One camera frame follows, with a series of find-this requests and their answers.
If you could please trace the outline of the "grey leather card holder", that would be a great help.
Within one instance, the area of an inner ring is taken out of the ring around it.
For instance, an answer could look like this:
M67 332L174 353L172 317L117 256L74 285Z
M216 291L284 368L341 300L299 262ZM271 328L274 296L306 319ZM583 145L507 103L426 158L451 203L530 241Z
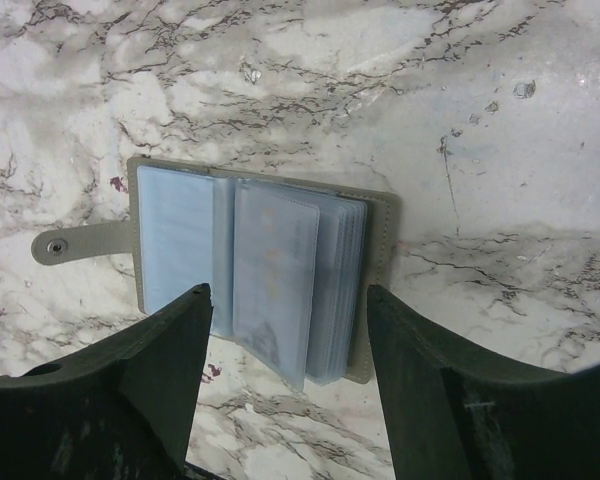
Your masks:
M147 157L127 171L128 220L43 232L33 258L128 253L144 313L206 283L212 334L294 388L370 380L366 290L388 278L398 196Z

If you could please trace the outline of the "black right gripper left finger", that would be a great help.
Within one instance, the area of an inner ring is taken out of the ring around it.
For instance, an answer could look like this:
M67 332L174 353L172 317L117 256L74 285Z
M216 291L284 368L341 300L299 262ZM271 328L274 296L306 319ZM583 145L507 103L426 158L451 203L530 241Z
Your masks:
M186 460L211 292L19 376L0 375L0 479L211 479Z

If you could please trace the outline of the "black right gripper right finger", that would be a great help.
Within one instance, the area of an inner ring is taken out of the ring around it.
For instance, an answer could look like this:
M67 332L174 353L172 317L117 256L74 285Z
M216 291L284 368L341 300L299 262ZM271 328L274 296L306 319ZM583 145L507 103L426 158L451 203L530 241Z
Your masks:
M367 321L397 478L600 479L600 364L508 358L379 285Z

